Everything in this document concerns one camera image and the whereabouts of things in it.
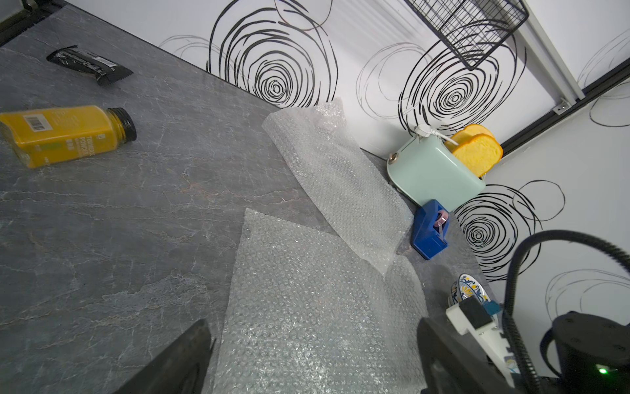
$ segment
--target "black wire basket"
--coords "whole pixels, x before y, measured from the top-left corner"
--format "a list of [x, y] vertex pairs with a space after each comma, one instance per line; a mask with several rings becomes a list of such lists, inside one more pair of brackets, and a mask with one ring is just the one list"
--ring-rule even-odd
[[405, 0], [473, 70], [529, 17], [521, 0]]

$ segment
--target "white bracket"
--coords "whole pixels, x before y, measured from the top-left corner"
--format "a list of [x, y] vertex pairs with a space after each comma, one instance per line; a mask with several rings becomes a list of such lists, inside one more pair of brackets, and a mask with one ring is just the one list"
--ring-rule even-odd
[[518, 367], [516, 366], [514, 354], [508, 351], [510, 344], [503, 337], [503, 330], [496, 325], [496, 322], [493, 320], [492, 323], [475, 329], [464, 312], [459, 308], [459, 304], [455, 304], [447, 309], [446, 316], [459, 335], [464, 335], [467, 332], [472, 335], [503, 375], [508, 385], [514, 387], [512, 373], [518, 373]]
[[562, 102], [553, 108], [553, 112], [557, 113], [558, 115], [562, 115], [563, 112], [567, 111], [571, 107], [571, 104], [566, 102], [566, 100], [563, 98]]

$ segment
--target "barcode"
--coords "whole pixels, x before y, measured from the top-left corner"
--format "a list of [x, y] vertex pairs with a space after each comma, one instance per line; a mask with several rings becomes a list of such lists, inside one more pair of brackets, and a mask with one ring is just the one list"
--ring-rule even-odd
[[31, 127], [32, 131], [47, 131], [52, 130], [52, 126], [48, 123], [48, 120], [41, 114], [35, 113], [33, 115], [24, 115], [24, 120]]

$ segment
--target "mint green toaster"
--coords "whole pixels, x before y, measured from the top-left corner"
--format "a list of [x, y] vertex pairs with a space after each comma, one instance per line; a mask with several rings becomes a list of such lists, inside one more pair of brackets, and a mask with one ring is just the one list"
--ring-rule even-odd
[[390, 155], [387, 175], [419, 206], [435, 199], [449, 212], [486, 187], [446, 149], [439, 137], [433, 135], [412, 137]]

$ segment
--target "blue tape dispenser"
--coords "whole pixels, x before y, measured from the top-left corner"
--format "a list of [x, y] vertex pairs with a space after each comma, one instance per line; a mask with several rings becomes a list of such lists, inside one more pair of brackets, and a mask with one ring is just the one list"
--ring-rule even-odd
[[449, 221], [449, 212], [437, 200], [427, 202], [416, 211], [411, 246], [426, 260], [431, 260], [449, 245], [444, 239]]

